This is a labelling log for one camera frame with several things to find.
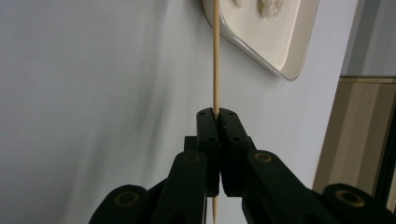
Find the white food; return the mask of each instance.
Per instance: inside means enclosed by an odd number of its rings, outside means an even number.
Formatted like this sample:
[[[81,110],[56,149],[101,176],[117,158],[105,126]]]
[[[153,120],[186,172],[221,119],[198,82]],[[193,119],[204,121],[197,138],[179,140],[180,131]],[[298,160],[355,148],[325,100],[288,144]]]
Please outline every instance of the white food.
[[[283,0],[262,0],[262,17],[271,20],[283,6]]]
[[[245,7],[249,2],[250,0],[235,0],[236,5],[239,7]]]

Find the wooden skewer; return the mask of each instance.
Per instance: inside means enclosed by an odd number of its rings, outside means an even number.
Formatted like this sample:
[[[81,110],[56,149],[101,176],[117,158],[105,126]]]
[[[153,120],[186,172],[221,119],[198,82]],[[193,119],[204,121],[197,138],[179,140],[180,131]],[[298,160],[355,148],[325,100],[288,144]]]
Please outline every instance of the wooden skewer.
[[[219,31],[219,0],[213,0],[213,114],[215,120],[219,117],[220,87],[219,87],[219,55],[220,55],[220,31]],[[218,212],[218,197],[212,200],[213,223],[216,224]]]

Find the white plate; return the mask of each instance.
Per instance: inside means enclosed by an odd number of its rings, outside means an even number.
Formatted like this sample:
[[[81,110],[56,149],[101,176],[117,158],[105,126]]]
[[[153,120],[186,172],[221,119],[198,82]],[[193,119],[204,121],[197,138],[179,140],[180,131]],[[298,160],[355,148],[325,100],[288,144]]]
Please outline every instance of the white plate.
[[[265,20],[258,2],[238,7],[234,0],[220,0],[220,33],[272,74],[293,81],[304,65],[318,0],[284,0],[271,20]],[[203,0],[210,24],[213,0]]]

